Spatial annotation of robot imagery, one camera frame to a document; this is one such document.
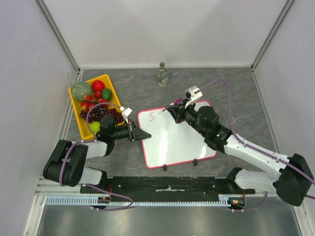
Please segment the pink framed whiteboard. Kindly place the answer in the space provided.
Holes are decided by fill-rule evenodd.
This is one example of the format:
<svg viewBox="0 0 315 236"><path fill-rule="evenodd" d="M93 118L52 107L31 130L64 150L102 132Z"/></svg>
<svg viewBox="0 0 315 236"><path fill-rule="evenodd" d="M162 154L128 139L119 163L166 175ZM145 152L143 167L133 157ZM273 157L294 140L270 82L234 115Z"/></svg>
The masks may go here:
<svg viewBox="0 0 315 236"><path fill-rule="evenodd" d="M162 110L142 110L137 116L139 128L151 134L150 138L142 140L147 168L183 164L217 155L186 122L176 124L173 117Z"/></svg>

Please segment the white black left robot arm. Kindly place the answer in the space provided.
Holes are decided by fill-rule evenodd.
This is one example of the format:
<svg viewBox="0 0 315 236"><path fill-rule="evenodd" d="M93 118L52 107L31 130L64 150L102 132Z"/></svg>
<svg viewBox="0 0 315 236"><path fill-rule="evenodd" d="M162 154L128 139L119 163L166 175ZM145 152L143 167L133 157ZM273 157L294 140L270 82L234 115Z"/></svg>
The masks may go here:
<svg viewBox="0 0 315 236"><path fill-rule="evenodd" d="M108 181L102 178L102 171L86 167L86 160L108 156L115 147L116 140L128 139L135 142L148 138L151 138L151 134L137 127L133 121L129 120L126 126L116 126L112 116L105 116L101 119L96 140L75 143L59 140L43 169L43 177L60 186L90 184L96 193L104 193Z"/></svg>

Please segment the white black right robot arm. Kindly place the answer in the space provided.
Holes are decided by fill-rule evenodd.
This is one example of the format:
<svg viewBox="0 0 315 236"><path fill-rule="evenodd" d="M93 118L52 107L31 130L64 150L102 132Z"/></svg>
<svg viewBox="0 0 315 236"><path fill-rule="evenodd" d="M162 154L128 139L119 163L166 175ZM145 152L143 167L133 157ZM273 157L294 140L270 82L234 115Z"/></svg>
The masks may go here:
<svg viewBox="0 0 315 236"><path fill-rule="evenodd" d="M240 158L262 170L250 172L238 169L234 177L225 181L230 193L241 189L254 189L276 193L286 203L299 207L308 196L315 178L306 159L293 154L272 152L248 142L220 124L220 117L211 106L198 110L194 105L169 105L166 110L176 123L186 122L213 150Z"/></svg>

